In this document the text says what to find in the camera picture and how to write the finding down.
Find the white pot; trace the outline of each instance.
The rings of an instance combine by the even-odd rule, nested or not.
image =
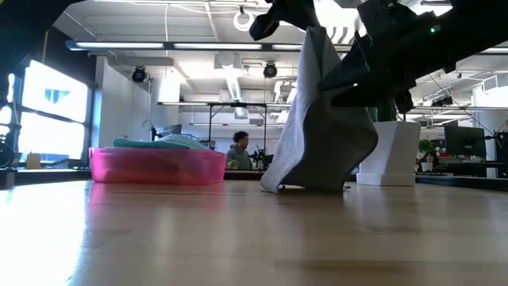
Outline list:
[[[374,152],[360,164],[358,184],[414,186],[414,160],[420,125],[414,122],[377,122],[379,140]]]
[[[433,163],[421,163],[421,170],[423,172],[432,171]]]

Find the person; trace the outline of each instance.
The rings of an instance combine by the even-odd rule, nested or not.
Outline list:
[[[439,166],[439,157],[435,152],[427,152],[421,159],[420,164],[418,164],[418,171],[422,172],[421,163],[432,163],[433,168]]]
[[[228,151],[227,161],[236,161],[236,166],[240,170],[252,170],[252,161],[248,157],[248,133],[244,131],[236,132],[233,136],[231,149]]]

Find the window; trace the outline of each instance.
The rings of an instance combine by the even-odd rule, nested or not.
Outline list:
[[[15,78],[16,77],[13,74],[9,75],[9,93],[7,94],[7,100],[9,102],[13,101],[13,96],[14,96],[14,80],[15,80]]]
[[[43,162],[82,159],[87,85],[32,61],[21,102],[19,152],[40,153]]]
[[[88,87],[36,61],[26,69],[23,106],[85,122]]]
[[[4,106],[0,111],[0,123],[9,124],[11,114],[12,110],[8,106]],[[7,126],[0,126],[0,135],[7,135],[9,130],[10,128]]]
[[[85,135],[82,124],[24,112],[21,126],[20,152],[42,153],[45,161],[81,159]]]

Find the fluorescent light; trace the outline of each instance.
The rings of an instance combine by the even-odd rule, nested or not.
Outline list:
[[[275,51],[301,51],[301,44],[273,44],[271,48]],[[337,44],[334,48],[338,52],[349,52],[351,51],[350,44]]]
[[[165,106],[207,106],[206,102],[158,102],[158,105]]]
[[[189,123],[190,126],[210,126],[209,123]],[[264,125],[247,124],[247,123],[212,123],[212,126],[225,127],[264,127]],[[267,124],[267,127],[284,127],[284,124]]]
[[[483,52],[484,53],[508,53],[508,48],[493,47],[493,48],[488,48]]]
[[[302,50],[301,44],[273,44],[271,46],[274,50],[283,50],[283,51],[300,51]]]
[[[177,43],[176,49],[210,49],[210,50],[261,50],[261,44],[226,44],[226,43]]]
[[[164,48],[163,43],[77,42],[80,48]]]
[[[350,44],[336,44],[334,45],[335,50],[338,52],[349,52],[351,51],[351,45]]]
[[[267,107],[291,107],[289,103],[267,103]]]

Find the security camera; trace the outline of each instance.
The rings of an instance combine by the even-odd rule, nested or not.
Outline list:
[[[146,71],[144,67],[136,67],[136,71],[133,73],[134,83],[143,83],[147,79]]]
[[[277,68],[275,67],[275,63],[267,63],[267,66],[264,67],[263,75],[267,79],[272,79],[277,76]]]

